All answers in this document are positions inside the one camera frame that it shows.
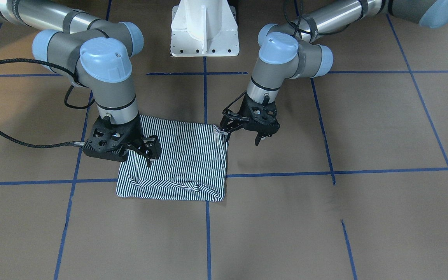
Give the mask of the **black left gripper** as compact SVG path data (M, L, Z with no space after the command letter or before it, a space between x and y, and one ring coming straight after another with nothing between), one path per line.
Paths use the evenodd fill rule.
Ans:
M262 140L271 137L280 128L276 119L275 102L265 103L269 101L269 97L266 97L263 103L257 103L250 97L244 97L240 110L234 113L229 107L240 98L236 98L222 112L223 118L220 122L220 129L225 133L225 142L229 142L231 133L234 131L245 129L257 133L254 143L259 146Z

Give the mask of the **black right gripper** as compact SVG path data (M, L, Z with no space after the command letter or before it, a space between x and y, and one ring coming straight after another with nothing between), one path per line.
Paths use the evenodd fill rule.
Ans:
M107 116L98 117L82 148L86 156L117 162L128 159L127 150L142 156L148 168L162 154L158 136L143 138L139 115L124 124L112 124Z

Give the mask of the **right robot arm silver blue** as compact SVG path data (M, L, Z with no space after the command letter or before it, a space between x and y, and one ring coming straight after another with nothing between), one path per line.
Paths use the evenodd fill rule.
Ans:
M130 22L111 23L85 11L48 0L0 0L0 22L40 30L32 44L33 59L0 60L0 64L33 63L65 76L71 88L90 88L99 117L84 142L32 145L0 131L19 145L48 149L81 147L89 157L126 161L134 151L147 166L160 158L158 137L142 134L130 58L142 51L144 36Z

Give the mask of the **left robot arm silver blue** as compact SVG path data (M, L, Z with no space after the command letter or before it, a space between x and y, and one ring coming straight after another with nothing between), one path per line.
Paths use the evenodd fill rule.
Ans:
M259 32L258 58L237 113L224 108L220 129L229 141L231 133L244 129L257 133L255 144L280 128L276 96L286 79L319 77L334 63L332 51L314 42L343 32L366 17L386 13L428 28L448 23L448 0L336 0L286 24L267 24Z

